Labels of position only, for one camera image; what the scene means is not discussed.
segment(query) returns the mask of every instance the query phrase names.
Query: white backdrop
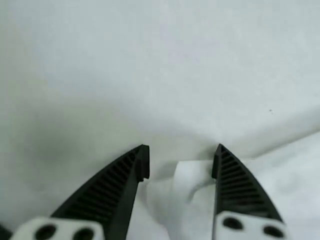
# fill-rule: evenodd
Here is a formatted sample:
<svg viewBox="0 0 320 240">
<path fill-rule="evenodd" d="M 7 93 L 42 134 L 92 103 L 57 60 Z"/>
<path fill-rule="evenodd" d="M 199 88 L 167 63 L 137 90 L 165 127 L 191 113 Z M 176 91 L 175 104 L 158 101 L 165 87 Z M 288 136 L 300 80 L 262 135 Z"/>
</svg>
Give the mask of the white backdrop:
<svg viewBox="0 0 320 240">
<path fill-rule="evenodd" d="M 151 176 L 320 129 L 316 0 L 2 0 L 0 221 L 50 214 L 127 150 Z"/>
</svg>

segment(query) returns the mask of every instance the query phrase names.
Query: white surface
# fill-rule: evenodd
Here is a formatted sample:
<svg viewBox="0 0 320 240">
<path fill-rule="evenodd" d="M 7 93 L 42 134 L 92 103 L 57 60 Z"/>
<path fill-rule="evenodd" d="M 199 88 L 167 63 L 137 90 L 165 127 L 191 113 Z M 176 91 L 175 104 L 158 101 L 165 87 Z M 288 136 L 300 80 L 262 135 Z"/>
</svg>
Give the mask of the white surface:
<svg viewBox="0 0 320 240">
<path fill-rule="evenodd" d="M 55 232 L 50 240 L 73 240 L 75 234 L 83 229 L 90 229 L 93 232 L 92 240 L 105 240 L 103 228 L 97 222 L 47 217 L 36 217 L 22 224 L 10 240 L 36 240 L 37 231 L 47 225 L 55 226 Z"/>
<path fill-rule="evenodd" d="M 49 215 L 141 143 L 162 179 L 217 143 L 252 158 L 318 131 L 319 8 L 2 0 L 0 221 Z"/>
</svg>

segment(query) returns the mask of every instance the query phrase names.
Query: white fabric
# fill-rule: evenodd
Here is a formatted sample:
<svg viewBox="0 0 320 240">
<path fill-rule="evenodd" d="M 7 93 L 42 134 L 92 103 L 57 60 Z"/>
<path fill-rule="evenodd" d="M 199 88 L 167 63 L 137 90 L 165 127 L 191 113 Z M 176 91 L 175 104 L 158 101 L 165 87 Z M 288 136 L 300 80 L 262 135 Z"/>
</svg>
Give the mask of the white fabric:
<svg viewBox="0 0 320 240">
<path fill-rule="evenodd" d="M 317 240 L 320 235 L 319 145 L 317 133 L 242 161 L 267 192 L 296 240 Z M 212 160 L 179 162 L 173 178 L 147 185 L 147 207 L 166 227 L 168 239 L 210 239 L 215 195 L 212 164 Z"/>
<path fill-rule="evenodd" d="M 0 222 L 48 216 L 142 143 L 155 181 L 218 143 L 250 159 L 317 132 L 319 7 L 0 1 Z"/>
</svg>

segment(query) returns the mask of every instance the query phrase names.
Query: screw hole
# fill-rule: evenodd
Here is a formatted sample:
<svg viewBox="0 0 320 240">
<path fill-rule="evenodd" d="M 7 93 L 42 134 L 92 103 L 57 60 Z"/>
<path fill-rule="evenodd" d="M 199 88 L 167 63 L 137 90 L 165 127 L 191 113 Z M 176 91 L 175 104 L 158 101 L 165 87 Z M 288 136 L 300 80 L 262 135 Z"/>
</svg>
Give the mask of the screw hole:
<svg viewBox="0 0 320 240">
<path fill-rule="evenodd" d="M 38 231 L 35 233 L 36 240 L 47 240 L 50 239 L 56 232 L 57 228 L 53 224 L 48 224 L 42 226 Z"/>
<path fill-rule="evenodd" d="M 235 230 L 244 229 L 244 226 L 242 225 L 242 223 L 234 217 L 227 217 L 226 219 L 224 219 L 223 225 L 227 228 L 235 229 Z"/>
<path fill-rule="evenodd" d="M 274 226 L 265 226 L 263 229 L 263 232 L 266 235 L 270 235 L 270 236 L 273 236 L 276 238 L 283 238 L 284 237 L 284 233 L 280 229 L 278 229 Z"/>
<path fill-rule="evenodd" d="M 90 228 L 82 228 L 73 236 L 73 240 L 91 240 L 94 238 L 94 231 Z"/>
</svg>

